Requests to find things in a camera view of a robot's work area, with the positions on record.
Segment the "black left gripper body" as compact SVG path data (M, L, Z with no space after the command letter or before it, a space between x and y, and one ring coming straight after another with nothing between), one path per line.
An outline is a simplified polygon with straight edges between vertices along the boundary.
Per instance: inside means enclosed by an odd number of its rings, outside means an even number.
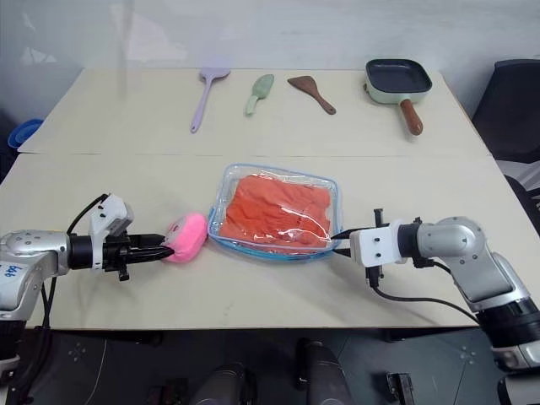
M102 269L106 273L117 273L120 282L130 279L127 265L134 260L134 239L128 233L107 236L103 245Z

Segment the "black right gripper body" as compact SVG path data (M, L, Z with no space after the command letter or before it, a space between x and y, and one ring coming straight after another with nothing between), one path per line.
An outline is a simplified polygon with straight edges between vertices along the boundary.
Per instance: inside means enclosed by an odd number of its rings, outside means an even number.
M374 215L375 215L375 227L380 228L384 225L383 222L383 209L382 208L375 208L374 209ZM365 269L365 275L368 282L368 285L372 289L378 289L380 286L380 280L384 278L384 274L382 272L381 266L374 266L374 267L367 267Z

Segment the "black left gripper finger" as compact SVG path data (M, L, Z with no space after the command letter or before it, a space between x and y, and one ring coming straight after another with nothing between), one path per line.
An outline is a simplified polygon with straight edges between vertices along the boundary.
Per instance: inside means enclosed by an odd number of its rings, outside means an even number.
M174 253L174 250L167 246L130 249L126 255L126 263L155 262L170 257Z
M165 237L159 234L129 235L131 248L154 248L160 246Z

